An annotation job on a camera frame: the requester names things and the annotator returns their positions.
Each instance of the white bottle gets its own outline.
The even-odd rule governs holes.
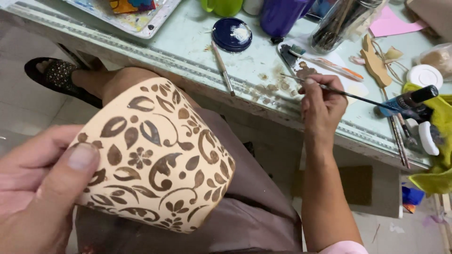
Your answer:
[[[251,15],[259,15],[264,5],[264,0],[245,0],[243,9]]]

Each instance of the blue jar lid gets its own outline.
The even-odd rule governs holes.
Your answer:
[[[212,39],[226,51],[242,52],[251,45],[253,33],[242,20],[223,18],[213,25]]]

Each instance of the black bottle cap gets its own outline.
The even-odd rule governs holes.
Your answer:
[[[421,103],[428,99],[435,98],[436,96],[438,96],[438,89],[434,85],[429,85],[417,91],[414,91],[411,94],[411,99],[415,103]]]

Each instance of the hand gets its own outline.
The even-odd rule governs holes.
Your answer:
[[[323,90],[323,84],[337,90],[344,90],[339,77],[335,75],[311,75],[299,91],[306,94],[301,100],[301,113],[305,123],[306,141],[333,148],[334,133],[345,113],[348,100],[345,96]]]
[[[0,253],[65,253],[74,202],[99,165],[99,151],[66,150],[82,126],[51,127],[0,159]]]

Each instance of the terracotta pot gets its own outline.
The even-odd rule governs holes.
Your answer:
[[[235,161],[186,98],[153,78],[119,95],[77,140],[101,162],[78,203],[176,232],[196,230],[220,202]]]

